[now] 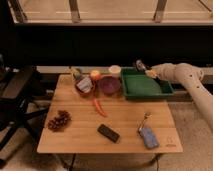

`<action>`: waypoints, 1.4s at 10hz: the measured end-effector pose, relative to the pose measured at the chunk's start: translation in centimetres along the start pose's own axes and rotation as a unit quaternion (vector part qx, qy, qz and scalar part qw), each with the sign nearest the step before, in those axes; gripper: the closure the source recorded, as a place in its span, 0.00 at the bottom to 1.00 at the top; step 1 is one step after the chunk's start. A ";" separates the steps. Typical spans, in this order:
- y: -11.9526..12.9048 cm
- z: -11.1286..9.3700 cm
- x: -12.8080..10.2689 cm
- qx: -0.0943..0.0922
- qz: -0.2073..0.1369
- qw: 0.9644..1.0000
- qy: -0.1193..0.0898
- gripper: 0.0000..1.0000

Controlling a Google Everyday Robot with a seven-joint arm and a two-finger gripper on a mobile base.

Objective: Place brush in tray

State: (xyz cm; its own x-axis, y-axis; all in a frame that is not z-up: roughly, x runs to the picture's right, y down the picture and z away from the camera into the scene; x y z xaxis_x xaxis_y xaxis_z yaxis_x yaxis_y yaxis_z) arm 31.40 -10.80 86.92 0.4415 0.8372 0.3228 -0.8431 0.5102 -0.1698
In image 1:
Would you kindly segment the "beige covered robot arm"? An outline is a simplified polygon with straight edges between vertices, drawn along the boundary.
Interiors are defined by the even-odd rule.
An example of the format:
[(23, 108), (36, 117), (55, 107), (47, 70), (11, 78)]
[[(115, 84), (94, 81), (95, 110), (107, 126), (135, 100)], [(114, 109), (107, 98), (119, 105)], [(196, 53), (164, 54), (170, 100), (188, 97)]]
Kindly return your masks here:
[(198, 110), (213, 132), (213, 95), (203, 86), (203, 70), (188, 63), (164, 63), (148, 67), (140, 59), (134, 63), (138, 71), (164, 81), (180, 83), (190, 94)]

